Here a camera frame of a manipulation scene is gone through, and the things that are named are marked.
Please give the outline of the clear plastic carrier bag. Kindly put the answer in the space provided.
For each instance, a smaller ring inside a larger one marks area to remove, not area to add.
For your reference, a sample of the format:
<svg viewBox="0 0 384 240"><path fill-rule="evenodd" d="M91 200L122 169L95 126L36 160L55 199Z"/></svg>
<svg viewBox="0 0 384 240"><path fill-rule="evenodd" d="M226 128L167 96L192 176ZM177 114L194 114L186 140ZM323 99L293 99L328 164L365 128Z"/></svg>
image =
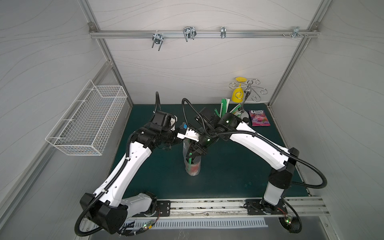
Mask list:
<svg viewBox="0 0 384 240"><path fill-rule="evenodd" d="M201 156L191 157L189 154L190 140L184 139L183 141L183 158L185 163L185 170L190 176L197 176L201 170Z"/></svg>

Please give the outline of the red paper cup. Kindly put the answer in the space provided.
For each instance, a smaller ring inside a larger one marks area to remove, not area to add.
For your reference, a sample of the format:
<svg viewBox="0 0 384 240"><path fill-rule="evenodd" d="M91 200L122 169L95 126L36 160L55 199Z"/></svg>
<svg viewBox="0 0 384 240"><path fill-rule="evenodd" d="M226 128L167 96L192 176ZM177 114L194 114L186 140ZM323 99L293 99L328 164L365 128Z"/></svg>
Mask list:
<svg viewBox="0 0 384 240"><path fill-rule="evenodd" d="M188 164L188 158L185 159L185 169L190 176L196 176L200 173L201 169L201 156L192 158L192 164Z"/></svg>

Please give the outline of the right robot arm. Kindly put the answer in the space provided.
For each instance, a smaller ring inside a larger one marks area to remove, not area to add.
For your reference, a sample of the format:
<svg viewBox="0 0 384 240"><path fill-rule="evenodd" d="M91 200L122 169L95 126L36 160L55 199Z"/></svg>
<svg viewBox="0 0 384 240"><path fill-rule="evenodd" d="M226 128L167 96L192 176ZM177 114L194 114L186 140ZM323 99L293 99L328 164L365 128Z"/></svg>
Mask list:
<svg viewBox="0 0 384 240"><path fill-rule="evenodd" d="M325 175L313 165L301 160L297 156L297 149L287 149L279 146L261 134L253 130L248 123L232 113L225 113L219 117L215 113L205 115L199 112L196 120L202 127L202 132L198 132L189 126L188 122L181 125L180 134L191 140L190 148L186 153L186 158L194 159L206 154L206 149L218 139L231 140L238 143L257 156L261 157L271 166L268 184L261 201L262 206L273 209L277 207L283 199L283 194L290 185L295 184L292 180L295 172L296 163L301 163L314 171L322 180L320 184L310 185L298 182L299 186L311 189L323 189L327 186Z"/></svg>

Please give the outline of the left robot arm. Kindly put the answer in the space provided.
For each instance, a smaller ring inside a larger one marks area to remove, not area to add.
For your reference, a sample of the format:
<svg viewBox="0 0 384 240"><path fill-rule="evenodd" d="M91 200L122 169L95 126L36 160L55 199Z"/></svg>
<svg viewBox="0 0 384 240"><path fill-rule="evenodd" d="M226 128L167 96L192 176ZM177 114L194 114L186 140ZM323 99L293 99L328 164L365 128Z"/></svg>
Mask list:
<svg viewBox="0 0 384 240"><path fill-rule="evenodd" d="M126 152L112 173L92 194L85 193L81 198L83 211L74 227L77 236L86 237L100 230L114 234L126 218L157 212L157 197L151 193L140 193L126 200L123 196L141 165L158 146L181 142L176 122L176 116L155 111L147 124L129 136Z"/></svg>

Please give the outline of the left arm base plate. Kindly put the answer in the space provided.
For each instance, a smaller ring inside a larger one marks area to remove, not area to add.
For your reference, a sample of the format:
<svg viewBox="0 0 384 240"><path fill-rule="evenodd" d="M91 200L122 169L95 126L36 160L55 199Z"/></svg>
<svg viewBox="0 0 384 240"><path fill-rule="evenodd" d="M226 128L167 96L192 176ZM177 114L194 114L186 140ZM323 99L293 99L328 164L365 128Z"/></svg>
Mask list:
<svg viewBox="0 0 384 240"><path fill-rule="evenodd" d="M141 217L169 217L171 211L170 201L154 201L147 211L140 214Z"/></svg>

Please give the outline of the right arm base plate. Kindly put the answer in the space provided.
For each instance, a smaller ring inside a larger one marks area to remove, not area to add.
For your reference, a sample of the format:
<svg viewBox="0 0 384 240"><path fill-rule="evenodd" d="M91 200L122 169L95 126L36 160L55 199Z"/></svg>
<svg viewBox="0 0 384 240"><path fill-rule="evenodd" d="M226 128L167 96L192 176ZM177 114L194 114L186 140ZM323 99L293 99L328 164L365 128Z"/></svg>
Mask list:
<svg viewBox="0 0 384 240"><path fill-rule="evenodd" d="M276 206L266 202L264 199L247 199L243 208L247 210L247 214L254 215L282 215L285 216L288 214L286 205L282 200L278 201Z"/></svg>

